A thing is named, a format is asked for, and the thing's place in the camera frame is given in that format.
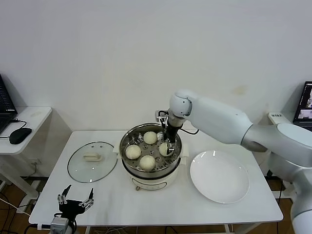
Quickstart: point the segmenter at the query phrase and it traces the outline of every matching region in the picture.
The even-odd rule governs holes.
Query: black mouse
[[[20,144],[30,133],[32,130],[30,128],[19,128],[16,129],[10,135],[10,143],[13,145]]]

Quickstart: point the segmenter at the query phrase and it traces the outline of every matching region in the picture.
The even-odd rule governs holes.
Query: white plate
[[[190,170],[196,188],[212,201],[234,203],[249,190],[246,169],[228,153],[202,152],[193,159]]]

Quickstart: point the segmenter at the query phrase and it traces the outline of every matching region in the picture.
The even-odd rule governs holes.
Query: white table
[[[20,206],[27,205],[31,199],[36,199],[38,197],[38,192],[36,191],[39,181],[34,181],[32,185],[29,185],[25,182],[19,175],[17,171],[12,168],[8,168],[5,163],[5,158],[10,157],[10,155],[19,155],[28,166],[31,166],[29,160],[23,156],[22,151],[26,148],[27,144],[36,134],[38,129],[44,123],[44,121],[50,115],[52,109],[51,107],[17,107],[18,115],[16,118],[26,121],[27,124],[25,128],[31,128],[32,132],[29,134],[23,142],[17,145],[12,145],[9,142],[8,138],[0,139],[0,174],[3,175],[6,179],[14,183],[17,187],[22,189],[26,196],[23,201],[20,203]],[[20,128],[23,123],[10,123],[5,130],[0,134],[0,137],[10,136],[10,134]],[[5,185],[5,181],[1,184],[0,188]]]
[[[182,165],[177,179],[159,191],[136,191],[119,159],[113,171],[104,179],[84,184],[74,181],[67,173],[67,163],[76,149],[93,141],[115,145],[126,131],[76,131],[70,136],[42,194],[29,218],[30,223],[50,224],[59,212],[57,196],[69,184],[67,198],[86,199],[94,188],[94,205],[77,216],[80,226],[148,226],[148,225],[212,225],[244,224],[236,233],[247,233],[262,222],[283,219],[283,214],[249,151],[241,146],[224,145],[200,132],[195,136],[180,132],[189,146],[190,157]],[[248,194],[234,204],[219,204],[205,198],[193,185],[190,164],[200,152],[220,149],[235,155],[248,170]]]

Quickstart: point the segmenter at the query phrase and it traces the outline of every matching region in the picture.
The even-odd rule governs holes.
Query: glass lid
[[[106,142],[88,143],[73,153],[67,165],[71,178],[81,183],[92,183],[106,177],[117,163],[114,147]]]

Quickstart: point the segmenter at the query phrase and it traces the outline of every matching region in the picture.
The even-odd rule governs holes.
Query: floor
[[[38,190],[42,191],[45,182],[43,181]],[[270,180],[269,186],[272,190],[280,190],[280,181],[279,180]],[[15,206],[18,206],[20,201],[24,197],[24,192],[17,188],[15,185],[6,186],[2,193],[9,199],[9,202]],[[280,207],[284,214],[283,221],[278,223],[279,234],[294,234],[291,219],[290,219],[290,210],[292,202],[290,199],[281,199]],[[4,202],[0,202],[0,234],[9,234],[5,230],[11,231],[13,234],[23,234],[25,228],[29,225],[28,216],[25,214],[17,214],[15,210],[7,210],[8,205]],[[31,213],[31,207],[27,207],[27,213]],[[253,229],[249,234],[277,234],[276,223],[264,223]],[[119,230],[120,234],[174,234],[175,230],[178,233],[219,233],[224,232],[224,227],[221,225],[213,226],[174,226],[174,229],[171,227],[139,227],[138,230],[136,227],[126,227],[123,230]],[[84,234],[85,227],[78,227],[78,231],[81,234]],[[91,234],[105,234],[107,228],[92,228]],[[27,234],[47,234],[49,231],[37,231],[36,229],[29,229]]]

